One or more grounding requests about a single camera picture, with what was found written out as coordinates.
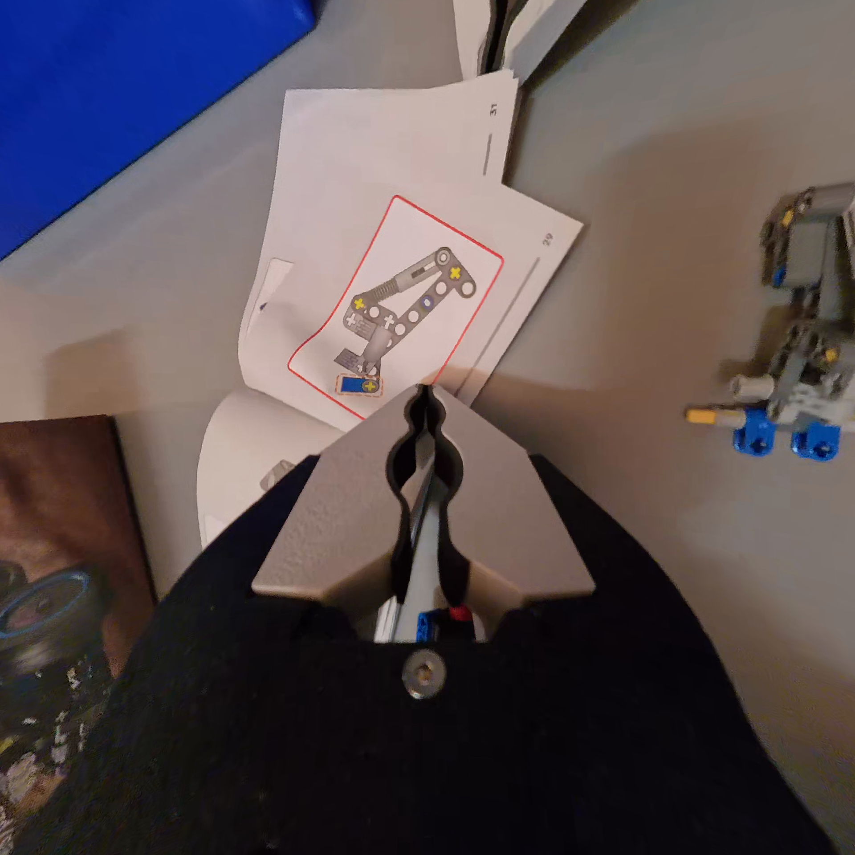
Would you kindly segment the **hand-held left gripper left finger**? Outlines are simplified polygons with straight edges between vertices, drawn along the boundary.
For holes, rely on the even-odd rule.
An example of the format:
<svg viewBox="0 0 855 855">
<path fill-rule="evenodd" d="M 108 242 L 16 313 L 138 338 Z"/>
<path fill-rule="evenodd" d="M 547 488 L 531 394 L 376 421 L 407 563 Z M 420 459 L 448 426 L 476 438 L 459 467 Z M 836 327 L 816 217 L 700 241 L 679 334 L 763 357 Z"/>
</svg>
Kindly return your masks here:
<svg viewBox="0 0 855 855">
<path fill-rule="evenodd" d="M 412 386 L 318 457 L 252 584 L 258 608 L 339 611 L 392 640 L 428 494 L 425 387 Z"/>
</svg>

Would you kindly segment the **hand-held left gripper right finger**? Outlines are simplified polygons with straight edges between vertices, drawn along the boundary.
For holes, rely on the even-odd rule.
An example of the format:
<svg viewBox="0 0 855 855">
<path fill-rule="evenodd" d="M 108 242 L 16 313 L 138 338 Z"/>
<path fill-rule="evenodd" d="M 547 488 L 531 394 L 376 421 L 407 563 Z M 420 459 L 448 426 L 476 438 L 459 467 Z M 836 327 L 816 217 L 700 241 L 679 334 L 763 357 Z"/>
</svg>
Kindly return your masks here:
<svg viewBox="0 0 855 855">
<path fill-rule="evenodd" d="M 525 449 L 441 387 L 422 388 L 440 502 L 438 569 L 451 605 L 491 638 L 532 604 L 587 597 L 595 582 Z"/>
</svg>

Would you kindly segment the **lego instruction booklet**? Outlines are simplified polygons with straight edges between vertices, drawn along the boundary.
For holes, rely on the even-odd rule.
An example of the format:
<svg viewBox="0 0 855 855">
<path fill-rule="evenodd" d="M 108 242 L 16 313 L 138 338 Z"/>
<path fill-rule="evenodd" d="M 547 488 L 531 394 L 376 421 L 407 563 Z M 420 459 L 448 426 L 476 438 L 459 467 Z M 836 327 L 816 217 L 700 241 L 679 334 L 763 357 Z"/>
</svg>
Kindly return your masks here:
<svg viewBox="0 0 855 855">
<path fill-rule="evenodd" d="M 476 401 L 584 228 L 504 183 L 517 101 L 509 71 L 286 93 L 241 385 L 198 460 L 202 547 L 406 388 Z"/>
</svg>

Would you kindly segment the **grey and blue lego assembly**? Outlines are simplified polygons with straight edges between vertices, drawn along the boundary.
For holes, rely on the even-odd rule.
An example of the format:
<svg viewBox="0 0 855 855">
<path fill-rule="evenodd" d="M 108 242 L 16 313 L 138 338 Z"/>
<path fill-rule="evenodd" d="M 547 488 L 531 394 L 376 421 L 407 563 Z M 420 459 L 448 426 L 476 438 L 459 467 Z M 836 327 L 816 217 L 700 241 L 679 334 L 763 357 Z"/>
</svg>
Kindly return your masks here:
<svg viewBox="0 0 855 855">
<path fill-rule="evenodd" d="M 730 404 L 695 406 L 685 421 L 732 431 L 738 453 L 772 454 L 782 433 L 793 454 L 828 463 L 854 428 L 854 185 L 807 187 L 764 222 L 761 282 L 778 299 L 764 369 L 730 381 Z"/>
</svg>

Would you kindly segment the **lego set cardboard box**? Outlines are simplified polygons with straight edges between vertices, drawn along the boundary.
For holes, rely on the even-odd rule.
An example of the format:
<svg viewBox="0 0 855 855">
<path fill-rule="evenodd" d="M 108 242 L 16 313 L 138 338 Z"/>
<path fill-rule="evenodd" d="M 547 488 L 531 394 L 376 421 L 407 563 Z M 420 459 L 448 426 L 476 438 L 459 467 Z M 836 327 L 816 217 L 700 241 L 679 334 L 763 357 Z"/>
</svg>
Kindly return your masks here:
<svg viewBox="0 0 855 855">
<path fill-rule="evenodd" d="M 2 853 L 77 763 L 154 608 L 114 419 L 2 423 Z"/>
</svg>

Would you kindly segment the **blue plastic bin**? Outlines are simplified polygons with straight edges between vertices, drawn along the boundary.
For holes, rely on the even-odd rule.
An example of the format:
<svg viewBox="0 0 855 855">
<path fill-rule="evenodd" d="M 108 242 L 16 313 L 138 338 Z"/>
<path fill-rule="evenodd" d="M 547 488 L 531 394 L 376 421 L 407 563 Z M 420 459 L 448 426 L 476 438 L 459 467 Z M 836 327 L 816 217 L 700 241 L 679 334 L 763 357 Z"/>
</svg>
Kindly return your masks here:
<svg viewBox="0 0 855 855">
<path fill-rule="evenodd" d="M 306 1 L 3 1 L 1 257 L 314 27 Z"/>
</svg>

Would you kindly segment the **white paper packaging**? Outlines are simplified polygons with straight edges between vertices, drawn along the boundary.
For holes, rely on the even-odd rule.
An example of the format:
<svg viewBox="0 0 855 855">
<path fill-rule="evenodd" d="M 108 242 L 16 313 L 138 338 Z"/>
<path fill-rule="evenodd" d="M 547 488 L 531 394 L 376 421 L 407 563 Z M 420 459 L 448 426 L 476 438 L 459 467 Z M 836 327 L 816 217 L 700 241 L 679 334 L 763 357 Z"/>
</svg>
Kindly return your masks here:
<svg viewBox="0 0 855 855">
<path fill-rule="evenodd" d="M 509 71 L 519 83 L 526 83 L 585 5 L 585 1 L 453 1 L 463 79 Z"/>
</svg>

